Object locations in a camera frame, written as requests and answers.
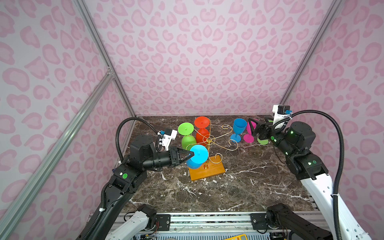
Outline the yellow plastic object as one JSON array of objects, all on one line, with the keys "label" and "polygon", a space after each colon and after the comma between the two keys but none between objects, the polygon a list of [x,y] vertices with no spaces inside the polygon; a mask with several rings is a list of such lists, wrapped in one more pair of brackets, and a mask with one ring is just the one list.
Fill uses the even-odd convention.
[{"label": "yellow plastic object", "polygon": [[245,234],[241,234],[241,235],[225,238],[224,240],[248,240],[248,237]]}]

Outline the magenta wine glass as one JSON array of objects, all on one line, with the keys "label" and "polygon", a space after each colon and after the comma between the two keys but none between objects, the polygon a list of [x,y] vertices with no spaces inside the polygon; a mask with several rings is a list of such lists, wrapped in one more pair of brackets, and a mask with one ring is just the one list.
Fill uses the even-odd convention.
[{"label": "magenta wine glass", "polygon": [[246,131],[247,131],[247,133],[243,137],[244,141],[246,143],[253,143],[255,141],[255,138],[252,135],[250,123],[247,123]]}]

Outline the green wine glass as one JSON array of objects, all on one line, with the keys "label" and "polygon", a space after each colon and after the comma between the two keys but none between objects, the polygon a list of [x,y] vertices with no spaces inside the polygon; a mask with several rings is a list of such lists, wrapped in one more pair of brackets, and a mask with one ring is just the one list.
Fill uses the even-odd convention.
[{"label": "green wine glass", "polygon": [[261,145],[267,145],[271,137],[273,122],[263,122],[258,124],[258,142]]},{"label": "green wine glass", "polygon": [[192,135],[194,126],[191,123],[182,123],[178,127],[178,133],[183,136],[182,148],[190,151],[193,146],[197,144],[195,137]]}]

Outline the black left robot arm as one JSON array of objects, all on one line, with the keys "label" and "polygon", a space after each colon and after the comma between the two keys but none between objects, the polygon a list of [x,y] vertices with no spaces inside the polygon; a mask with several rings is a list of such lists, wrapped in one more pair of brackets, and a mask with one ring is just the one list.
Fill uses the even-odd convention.
[{"label": "black left robot arm", "polygon": [[159,152],[152,136],[136,137],[131,144],[130,154],[123,159],[122,164],[103,186],[101,202],[77,239],[105,239],[123,207],[147,178],[148,171],[176,167],[195,155],[192,151],[178,147],[169,147],[167,151]]}]

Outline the green wine glass front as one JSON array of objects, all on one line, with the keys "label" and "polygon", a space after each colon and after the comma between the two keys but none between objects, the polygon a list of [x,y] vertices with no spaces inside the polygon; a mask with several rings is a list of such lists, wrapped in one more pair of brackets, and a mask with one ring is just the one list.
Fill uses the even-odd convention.
[{"label": "green wine glass front", "polygon": [[267,145],[271,137],[273,122],[263,122],[258,124],[258,142],[261,145]]}]

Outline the red wine glass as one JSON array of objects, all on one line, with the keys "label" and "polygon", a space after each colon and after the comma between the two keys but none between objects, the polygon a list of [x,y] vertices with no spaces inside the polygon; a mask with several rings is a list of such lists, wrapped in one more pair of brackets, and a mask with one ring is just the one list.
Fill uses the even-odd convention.
[{"label": "red wine glass", "polygon": [[198,128],[196,133],[196,141],[197,144],[206,146],[208,137],[210,136],[210,132],[208,130],[208,127],[210,126],[211,121],[204,116],[198,117],[194,121],[194,125],[196,128]]}]

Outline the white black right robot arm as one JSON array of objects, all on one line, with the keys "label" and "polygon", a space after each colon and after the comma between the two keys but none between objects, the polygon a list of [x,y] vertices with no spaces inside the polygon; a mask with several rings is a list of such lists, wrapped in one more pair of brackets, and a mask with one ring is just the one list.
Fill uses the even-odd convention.
[{"label": "white black right robot arm", "polygon": [[270,228],[283,227],[303,240],[369,240],[371,237],[354,218],[336,193],[332,179],[320,157],[311,152],[316,138],[312,128],[294,122],[287,130],[275,132],[271,122],[249,119],[252,134],[269,140],[286,158],[286,165],[306,188],[329,226],[324,230],[293,213],[284,204],[268,207],[266,222]]}]

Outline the blue wine glass front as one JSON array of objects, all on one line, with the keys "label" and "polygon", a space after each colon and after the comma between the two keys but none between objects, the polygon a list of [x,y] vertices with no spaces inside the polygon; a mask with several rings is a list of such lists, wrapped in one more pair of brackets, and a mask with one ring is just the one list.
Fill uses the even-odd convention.
[{"label": "blue wine glass front", "polygon": [[187,160],[187,166],[190,169],[196,170],[204,164],[209,158],[209,152],[206,147],[202,145],[195,145],[190,149],[194,156]]}]

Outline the green wine glass back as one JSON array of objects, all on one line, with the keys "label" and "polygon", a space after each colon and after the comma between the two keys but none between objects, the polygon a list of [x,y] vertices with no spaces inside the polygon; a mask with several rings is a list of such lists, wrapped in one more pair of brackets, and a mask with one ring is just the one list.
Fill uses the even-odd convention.
[{"label": "green wine glass back", "polygon": [[178,133],[183,136],[182,148],[190,151],[193,146],[197,144],[195,137],[192,135],[194,126],[191,123],[182,123],[178,127]]}]

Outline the blue wine glass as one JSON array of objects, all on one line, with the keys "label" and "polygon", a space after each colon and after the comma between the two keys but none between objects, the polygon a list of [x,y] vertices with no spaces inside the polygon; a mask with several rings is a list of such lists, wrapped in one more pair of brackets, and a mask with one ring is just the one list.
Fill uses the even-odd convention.
[{"label": "blue wine glass", "polygon": [[187,166],[190,169],[196,170],[204,164],[209,158],[209,152],[206,147],[202,145],[195,145],[190,149],[194,156],[187,160]]},{"label": "blue wine glass", "polygon": [[234,120],[233,134],[231,140],[239,143],[241,141],[241,134],[245,131],[248,123],[244,119],[237,118]]}]

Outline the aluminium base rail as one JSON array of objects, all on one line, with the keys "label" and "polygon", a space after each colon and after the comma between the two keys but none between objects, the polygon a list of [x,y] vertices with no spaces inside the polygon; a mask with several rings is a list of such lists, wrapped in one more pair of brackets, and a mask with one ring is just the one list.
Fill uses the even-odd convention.
[{"label": "aluminium base rail", "polygon": [[303,240],[331,240],[330,231],[321,229],[291,210],[279,207],[266,213],[176,213],[159,215],[154,209],[143,206],[122,225],[112,230],[116,218],[101,212],[92,216],[79,235],[80,240],[130,240],[139,232],[213,233],[256,231],[263,235],[282,231]]}]

